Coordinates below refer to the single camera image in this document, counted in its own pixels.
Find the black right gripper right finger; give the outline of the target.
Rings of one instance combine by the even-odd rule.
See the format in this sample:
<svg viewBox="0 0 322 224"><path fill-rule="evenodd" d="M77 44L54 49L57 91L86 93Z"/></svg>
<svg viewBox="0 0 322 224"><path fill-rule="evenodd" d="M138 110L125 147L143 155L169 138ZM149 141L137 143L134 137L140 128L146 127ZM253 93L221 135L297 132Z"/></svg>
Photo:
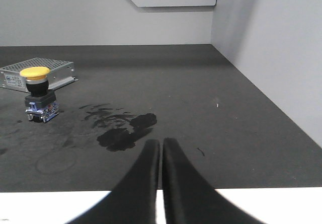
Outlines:
<svg viewBox="0 0 322 224"><path fill-rule="evenodd" d="M174 138L164 139L162 186L167 223L261 223L220 195Z"/></svg>

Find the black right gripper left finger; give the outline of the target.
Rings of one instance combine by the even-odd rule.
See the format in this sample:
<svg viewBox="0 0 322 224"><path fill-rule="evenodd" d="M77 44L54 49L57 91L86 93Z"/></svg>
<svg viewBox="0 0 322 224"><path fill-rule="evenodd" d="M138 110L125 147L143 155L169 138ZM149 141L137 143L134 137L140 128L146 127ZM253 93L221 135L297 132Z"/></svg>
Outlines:
<svg viewBox="0 0 322 224"><path fill-rule="evenodd" d="M159 156L159 141L147 140L114 189L70 223L156 223Z"/></svg>

